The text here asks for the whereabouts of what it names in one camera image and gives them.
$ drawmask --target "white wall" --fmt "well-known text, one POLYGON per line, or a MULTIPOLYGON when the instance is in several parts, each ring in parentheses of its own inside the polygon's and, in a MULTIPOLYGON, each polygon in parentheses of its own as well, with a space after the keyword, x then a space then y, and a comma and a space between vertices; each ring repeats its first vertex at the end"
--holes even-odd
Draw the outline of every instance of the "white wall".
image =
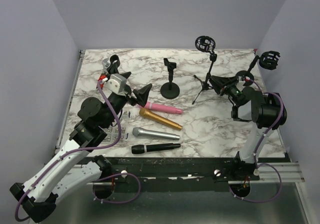
POLYGON ((0 17, 0 222, 11 224, 9 188, 51 158, 79 52, 52 0, 0 0, 0 17))
POLYGON ((81 49, 258 48, 285 0, 53 0, 81 49))
POLYGON ((288 118, 280 128, 289 156, 299 161, 320 220, 320 0, 286 0, 258 52, 279 51, 274 71, 261 69, 268 91, 279 92, 288 118))

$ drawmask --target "microphone grille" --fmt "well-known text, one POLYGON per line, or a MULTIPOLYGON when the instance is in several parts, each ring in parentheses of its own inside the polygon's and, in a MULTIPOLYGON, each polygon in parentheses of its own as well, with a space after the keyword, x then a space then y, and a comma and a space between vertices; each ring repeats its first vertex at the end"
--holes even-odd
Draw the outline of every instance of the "microphone grille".
POLYGON ((139 127, 134 127, 132 130, 132 134, 137 137, 139 135, 139 127))

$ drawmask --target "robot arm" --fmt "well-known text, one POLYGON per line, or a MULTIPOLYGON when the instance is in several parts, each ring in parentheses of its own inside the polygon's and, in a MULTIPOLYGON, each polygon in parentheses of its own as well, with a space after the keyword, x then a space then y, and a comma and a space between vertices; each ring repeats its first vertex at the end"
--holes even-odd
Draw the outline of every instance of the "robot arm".
POLYGON ((254 155, 258 160, 258 156, 274 130, 283 125, 287 120, 287 111, 283 107, 280 120, 267 133, 267 129, 275 122, 280 112, 280 101, 272 94, 263 95, 261 91, 254 90, 251 87, 245 87, 243 92, 250 99, 249 102, 242 106, 233 106, 231 116, 235 121, 250 122, 252 121, 252 129, 244 147, 239 152, 240 160, 253 164, 255 163, 254 155), (262 140, 255 152, 259 140, 262 140))
MULTIPOLYGON (((126 78, 131 73, 119 74, 120 61, 118 56, 114 56, 112 58, 117 61, 111 64, 111 73, 107 73, 103 79, 106 88, 112 91, 107 98, 109 105, 116 114, 127 102, 132 106, 145 106, 152 84, 133 90, 135 97, 131 96, 126 78)), ((69 140, 59 152, 31 179, 15 183, 10 188, 10 192, 36 223, 46 219, 55 210, 56 204, 78 187, 112 174, 110 163, 103 156, 96 156, 92 162, 67 175, 74 165, 104 140, 107 134, 103 129, 108 128, 115 119, 107 103, 95 97, 84 100, 77 115, 81 121, 75 125, 69 140)))

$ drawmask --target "round base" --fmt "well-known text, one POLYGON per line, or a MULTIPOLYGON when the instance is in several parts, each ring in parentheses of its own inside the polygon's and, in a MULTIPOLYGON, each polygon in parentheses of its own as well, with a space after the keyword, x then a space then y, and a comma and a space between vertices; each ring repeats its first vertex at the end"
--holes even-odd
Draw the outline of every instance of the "round base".
POLYGON ((161 95, 166 99, 175 99, 180 94, 180 88, 172 82, 172 89, 169 90, 169 82, 162 85, 160 89, 161 95))

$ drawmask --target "silver microphone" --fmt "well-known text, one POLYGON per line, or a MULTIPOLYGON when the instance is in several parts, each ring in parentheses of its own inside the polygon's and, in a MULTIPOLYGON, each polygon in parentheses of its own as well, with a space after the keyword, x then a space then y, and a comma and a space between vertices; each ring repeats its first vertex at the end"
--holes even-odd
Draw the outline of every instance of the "silver microphone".
POLYGON ((147 130, 141 127, 135 127, 132 130, 132 134, 135 137, 150 137, 150 138, 162 138, 169 140, 179 140, 180 136, 173 133, 166 133, 156 130, 147 130))

